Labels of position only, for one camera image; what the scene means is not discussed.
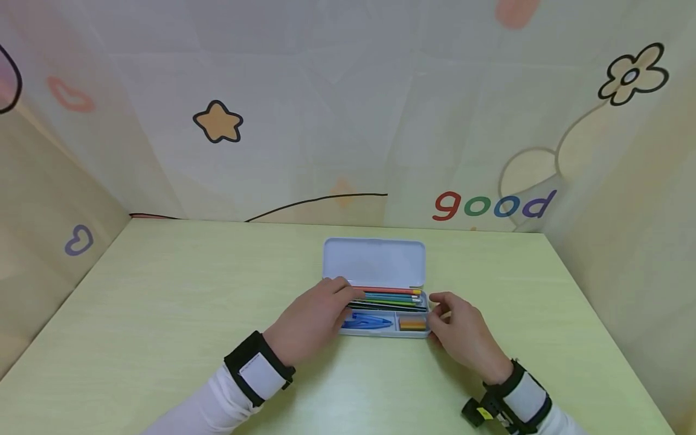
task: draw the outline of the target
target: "light green table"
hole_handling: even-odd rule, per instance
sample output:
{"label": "light green table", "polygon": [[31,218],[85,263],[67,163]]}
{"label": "light green table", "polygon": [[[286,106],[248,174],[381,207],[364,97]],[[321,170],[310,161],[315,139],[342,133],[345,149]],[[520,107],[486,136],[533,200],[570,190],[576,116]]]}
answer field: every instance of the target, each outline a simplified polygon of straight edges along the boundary
{"label": "light green table", "polygon": [[[321,278],[327,237],[417,239],[590,434],[671,434],[543,235],[133,220],[0,381],[3,435],[137,434]],[[474,434],[478,380],[423,339],[340,337],[236,434]]]}

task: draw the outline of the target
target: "star sticker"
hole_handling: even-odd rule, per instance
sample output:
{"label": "star sticker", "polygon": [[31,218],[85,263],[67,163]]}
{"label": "star sticker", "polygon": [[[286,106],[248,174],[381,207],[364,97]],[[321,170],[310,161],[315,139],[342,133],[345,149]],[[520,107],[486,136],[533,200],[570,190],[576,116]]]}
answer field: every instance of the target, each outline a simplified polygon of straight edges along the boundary
{"label": "star sticker", "polygon": [[208,108],[193,115],[193,121],[199,126],[205,137],[213,143],[225,139],[230,142],[239,142],[239,126],[244,120],[240,115],[230,112],[220,100],[212,100]]}
{"label": "star sticker", "polygon": [[[344,178],[339,178],[336,181],[336,185],[331,188],[330,192],[334,195],[346,195],[350,193],[355,193],[352,187],[350,187],[350,184],[344,179]],[[346,208],[351,203],[355,200],[355,198],[352,198],[350,196],[342,196],[339,198],[334,198],[334,200],[338,203],[338,205],[341,208]]]}

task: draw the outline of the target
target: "flower drawing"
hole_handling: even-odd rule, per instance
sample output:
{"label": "flower drawing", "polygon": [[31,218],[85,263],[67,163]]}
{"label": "flower drawing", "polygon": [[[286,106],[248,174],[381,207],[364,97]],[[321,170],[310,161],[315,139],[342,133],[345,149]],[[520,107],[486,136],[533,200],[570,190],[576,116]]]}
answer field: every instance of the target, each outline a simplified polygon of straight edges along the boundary
{"label": "flower drawing", "polygon": [[631,101],[636,93],[650,93],[662,88],[670,78],[664,68],[656,67],[665,52],[659,42],[648,45],[637,56],[625,54],[609,65],[609,80],[599,89],[602,100],[609,99],[613,106]]}

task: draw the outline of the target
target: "blue plastic tool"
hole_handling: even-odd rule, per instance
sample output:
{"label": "blue plastic tool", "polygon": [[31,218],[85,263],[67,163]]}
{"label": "blue plastic tool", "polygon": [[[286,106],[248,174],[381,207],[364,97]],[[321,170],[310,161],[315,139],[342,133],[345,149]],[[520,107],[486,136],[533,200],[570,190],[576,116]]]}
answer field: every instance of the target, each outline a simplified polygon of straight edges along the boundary
{"label": "blue plastic tool", "polygon": [[392,326],[392,321],[367,314],[353,313],[351,320],[343,322],[343,328],[348,329],[382,329]]}

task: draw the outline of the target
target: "wrist strap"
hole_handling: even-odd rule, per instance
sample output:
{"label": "wrist strap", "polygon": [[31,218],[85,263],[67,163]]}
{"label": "wrist strap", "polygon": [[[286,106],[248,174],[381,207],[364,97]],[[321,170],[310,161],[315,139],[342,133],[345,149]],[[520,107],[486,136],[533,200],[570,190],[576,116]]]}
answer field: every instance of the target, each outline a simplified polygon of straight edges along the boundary
{"label": "wrist strap", "polygon": [[255,408],[292,382],[294,367],[285,367],[259,331],[225,357],[230,376]]}
{"label": "wrist strap", "polygon": [[536,434],[553,405],[544,387],[516,360],[512,375],[500,385],[487,385],[486,396],[520,434]]}

